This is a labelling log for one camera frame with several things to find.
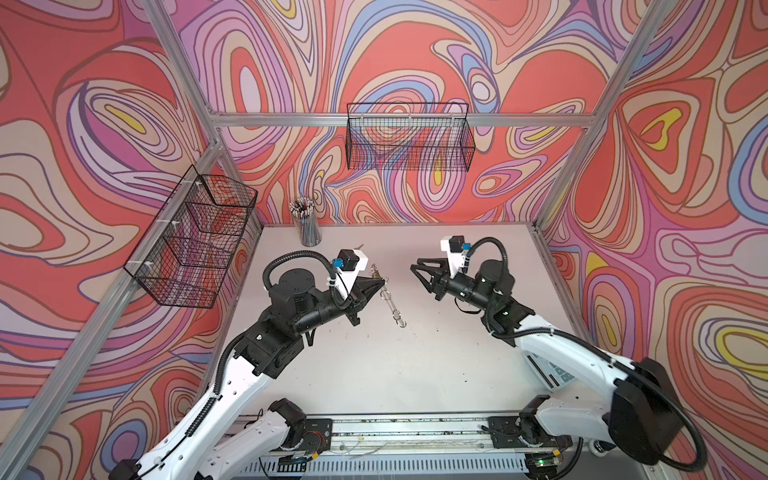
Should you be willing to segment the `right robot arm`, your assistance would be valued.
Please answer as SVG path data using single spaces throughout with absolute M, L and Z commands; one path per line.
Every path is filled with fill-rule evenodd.
M 436 300 L 475 307 L 486 332 L 520 349 L 547 394 L 533 403 L 535 431 L 615 446 L 644 464 L 687 473 L 704 469 L 708 448 L 659 362 L 610 353 L 557 328 L 513 295 L 515 279 L 495 237 L 473 244 L 440 241 L 442 258 L 419 258 L 410 270 Z

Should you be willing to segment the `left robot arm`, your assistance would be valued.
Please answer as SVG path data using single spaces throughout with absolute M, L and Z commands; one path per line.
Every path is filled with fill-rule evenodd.
M 257 321 L 223 349 L 212 384 L 154 448 L 117 463 L 111 479 L 232 479 L 249 462 L 280 447 L 301 445 L 306 415 L 283 398 L 236 435 L 224 435 L 241 412 L 302 352 L 316 330 L 340 317 L 352 325 L 382 289 L 365 276 L 367 256 L 342 249 L 334 259 L 312 250 L 267 264 L 262 281 L 270 299 Z

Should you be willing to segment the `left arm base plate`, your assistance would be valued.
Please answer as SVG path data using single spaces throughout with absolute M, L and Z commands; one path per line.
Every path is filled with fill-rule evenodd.
M 323 453 L 332 444 L 333 420 L 331 418 L 309 418 L 300 427 L 291 427 L 283 445 L 271 450 L 271 453 L 305 452 L 306 454 Z

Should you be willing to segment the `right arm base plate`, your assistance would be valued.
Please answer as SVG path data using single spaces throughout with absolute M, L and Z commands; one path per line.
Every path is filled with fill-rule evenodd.
M 496 449 L 567 449 L 573 445 L 569 436 L 548 434 L 532 417 L 491 416 L 480 428 L 490 436 Z

